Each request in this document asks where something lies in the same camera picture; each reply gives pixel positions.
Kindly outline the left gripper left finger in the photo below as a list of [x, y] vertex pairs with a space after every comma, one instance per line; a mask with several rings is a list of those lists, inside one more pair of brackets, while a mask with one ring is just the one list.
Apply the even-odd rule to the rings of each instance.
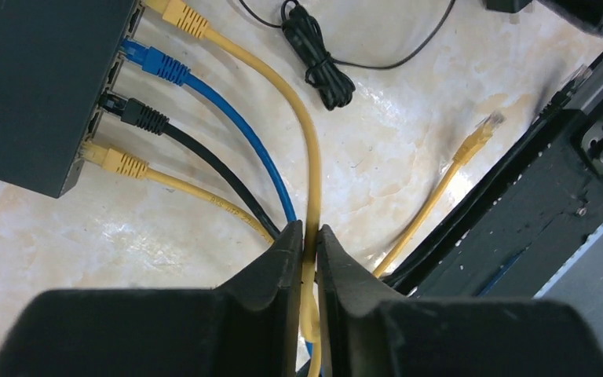
[[50, 290], [0, 348], [0, 376], [292, 376], [302, 224], [208, 288]]

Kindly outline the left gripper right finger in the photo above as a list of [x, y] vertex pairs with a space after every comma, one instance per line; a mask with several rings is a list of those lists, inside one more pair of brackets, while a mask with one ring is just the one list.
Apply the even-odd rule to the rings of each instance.
[[325, 376], [603, 376], [603, 350], [569, 305], [415, 299], [317, 235]]

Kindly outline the black switch power adapter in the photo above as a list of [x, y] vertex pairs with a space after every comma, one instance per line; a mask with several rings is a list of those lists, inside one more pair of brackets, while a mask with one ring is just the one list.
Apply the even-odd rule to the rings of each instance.
[[298, 1], [283, 1], [280, 4], [280, 22], [274, 24], [259, 17], [244, 1], [240, 2], [243, 9], [257, 22], [278, 29], [305, 66], [304, 80], [315, 89], [323, 106], [332, 111], [343, 108], [353, 99], [356, 90], [352, 79], [338, 69], [339, 65], [361, 68], [371, 71], [390, 71], [399, 68], [419, 55], [432, 41], [449, 18], [456, 2], [449, 1], [442, 17], [425, 39], [407, 56], [387, 65], [365, 65], [333, 57], [327, 49], [318, 20]]

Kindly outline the black network switch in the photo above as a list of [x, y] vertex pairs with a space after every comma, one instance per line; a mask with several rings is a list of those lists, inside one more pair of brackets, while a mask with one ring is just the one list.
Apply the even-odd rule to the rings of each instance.
[[0, 181], [57, 198], [82, 170], [139, 1], [0, 1]]

